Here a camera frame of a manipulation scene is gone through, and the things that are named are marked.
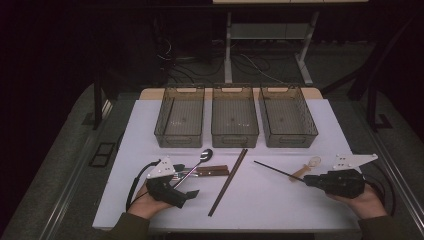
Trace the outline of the metal spoon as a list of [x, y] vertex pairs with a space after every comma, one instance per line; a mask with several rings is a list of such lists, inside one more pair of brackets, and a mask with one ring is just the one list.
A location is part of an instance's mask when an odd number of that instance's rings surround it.
[[209, 161], [212, 156], [213, 151], [211, 149], [205, 149], [200, 155], [199, 162], [194, 167], [192, 167], [182, 179], [175, 183], [173, 188], [178, 188], [190, 176], [191, 173], [193, 173], [202, 163]]

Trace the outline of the black metal stand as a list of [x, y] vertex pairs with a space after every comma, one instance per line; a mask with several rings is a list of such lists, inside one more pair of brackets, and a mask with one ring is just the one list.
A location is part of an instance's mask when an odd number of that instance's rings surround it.
[[424, 134], [424, 16], [409, 18], [379, 41], [365, 63], [321, 89], [328, 94], [350, 82], [347, 96], [367, 97], [366, 121], [374, 130], [390, 124], [377, 110], [377, 92], [387, 94], [413, 129]]

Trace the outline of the fork with wooden handle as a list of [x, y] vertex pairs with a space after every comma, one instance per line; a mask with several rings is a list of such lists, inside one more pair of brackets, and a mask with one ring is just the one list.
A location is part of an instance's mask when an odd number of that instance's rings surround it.
[[189, 177], [208, 177], [208, 176], [228, 176], [230, 174], [229, 170], [211, 170], [211, 171], [194, 171], [191, 174], [188, 171], [178, 172], [174, 174], [173, 180], [181, 180], [186, 175]]

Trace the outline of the person's right hand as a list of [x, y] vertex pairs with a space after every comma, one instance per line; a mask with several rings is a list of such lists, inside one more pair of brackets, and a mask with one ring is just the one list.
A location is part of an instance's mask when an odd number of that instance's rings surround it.
[[331, 194], [328, 194], [328, 197], [346, 204], [360, 219], [371, 219], [388, 215], [376, 191], [368, 184], [365, 185], [364, 192], [353, 199]]

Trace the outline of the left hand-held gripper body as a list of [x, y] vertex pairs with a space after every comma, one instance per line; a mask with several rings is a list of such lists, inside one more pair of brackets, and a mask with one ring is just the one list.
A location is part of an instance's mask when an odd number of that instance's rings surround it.
[[175, 173], [174, 164], [169, 157], [160, 159], [158, 164], [148, 173], [146, 187], [149, 194], [157, 201], [182, 208], [188, 200], [186, 194], [177, 191], [170, 181]]

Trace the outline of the metal floor rail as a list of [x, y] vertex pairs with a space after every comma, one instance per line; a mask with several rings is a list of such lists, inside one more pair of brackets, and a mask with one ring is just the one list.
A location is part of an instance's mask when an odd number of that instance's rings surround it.
[[91, 128], [84, 142], [83, 148], [76, 160], [76, 165], [74, 166], [69, 179], [66, 181], [66, 184], [63, 188], [63, 191], [60, 193], [58, 200], [54, 204], [53, 211], [50, 214], [38, 240], [54, 240], [59, 226], [61, 225], [61, 222], [66, 215], [72, 198], [77, 191], [78, 185], [81, 182], [83, 171], [91, 159], [97, 140], [104, 127], [104, 122], [110, 115], [112, 109], [113, 104], [109, 100], [106, 100], [100, 105], [95, 105], [93, 127]]
[[390, 103], [377, 107], [376, 130], [366, 121], [361, 103], [352, 107], [412, 225], [424, 237], [424, 143]]

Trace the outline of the white metal desk frame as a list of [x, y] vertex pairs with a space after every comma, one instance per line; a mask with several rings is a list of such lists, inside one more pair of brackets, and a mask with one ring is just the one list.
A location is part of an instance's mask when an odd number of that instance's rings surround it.
[[233, 80], [231, 47], [233, 40], [301, 40], [302, 47], [295, 53], [302, 80], [306, 85], [312, 85], [313, 81], [306, 65], [306, 55], [312, 41], [312, 37], [320, 15], [318, 7], [360, 4], [368, 0], [212, 0], [214, 6], [241, 6], [243, 8], [270, 7], [276, 10], [278, 7], [312, 7], [312, 13], [308, 20], [300, 23], [235, 23], [232, 21], [234, 10], [227, 11], [225, 55], [224, 55], [224, 79], [226, 83]]

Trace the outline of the person's left hand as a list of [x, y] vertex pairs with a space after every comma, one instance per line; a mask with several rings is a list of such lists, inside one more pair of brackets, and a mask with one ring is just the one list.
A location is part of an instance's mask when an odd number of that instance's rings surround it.
[[170, 204], [155, 200], [149, 195], [147, 187], [143, 185], [137, 192], [136, 200], [129, 207], [128, 213], [144, 219], [151, 219], [168, 208], [171, 208]]

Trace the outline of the smoky transparent plastic basket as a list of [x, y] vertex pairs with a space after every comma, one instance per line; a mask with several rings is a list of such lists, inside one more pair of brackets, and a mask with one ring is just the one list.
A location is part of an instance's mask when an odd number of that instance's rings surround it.
[[253, 89], [247, 84], [219, 84], [212, 91], [212, 146], [255, 148], [259, 126]]
[[295, 85], [262, 85], [258, 97], [266, 146], [309, 148], [319, 132]]
[[203, 138], [205, 88], [167, 87], [154, 135], [161, 148], [200, 148]]

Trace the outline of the knife with wooden handle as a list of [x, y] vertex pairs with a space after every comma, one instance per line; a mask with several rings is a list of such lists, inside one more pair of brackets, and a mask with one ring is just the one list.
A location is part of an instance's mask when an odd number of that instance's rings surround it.
[[199, 174], [214, 174], [214, 173], [229, 173], [227, 165], [197, 167], [193, 173]]

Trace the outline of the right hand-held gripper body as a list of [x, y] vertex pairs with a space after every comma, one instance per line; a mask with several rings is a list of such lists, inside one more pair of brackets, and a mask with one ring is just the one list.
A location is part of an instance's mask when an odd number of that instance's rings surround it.
[[377, 159], [377, 154], [338, 154], [331, 170], [319, 176], [318, 188], [327, 194], [356, 198], [365, 189], [365, 179], [359, 167]]

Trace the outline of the small beige wooden spoon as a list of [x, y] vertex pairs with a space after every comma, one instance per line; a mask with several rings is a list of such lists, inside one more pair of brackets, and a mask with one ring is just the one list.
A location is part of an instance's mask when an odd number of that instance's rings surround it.
[[321, 163], [321, 158], [318, 156], [312, 157], [307, 164], [304, 164], [301, 169], [293, 173], [289, 178], [291, 182], [297, 181], [303, 174], [310, 172], [312, 168], [317, 167]]

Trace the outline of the light wooden board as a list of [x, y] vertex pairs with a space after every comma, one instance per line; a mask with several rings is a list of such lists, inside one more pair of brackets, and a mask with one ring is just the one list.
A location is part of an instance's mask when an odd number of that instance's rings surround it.
[[[144, 89], [139, 99], [140, 100], [161, 100], [163, 98], [165, 89], [164, 88], [147, 88]], [[210, 100], [212, 98], [213, 90], [211, 88], [205, 89], [205, 99]], [[317, 88], [306, 87], [302, 88], [302, 92], [305, 99], [322, 99], [323, 96]]]

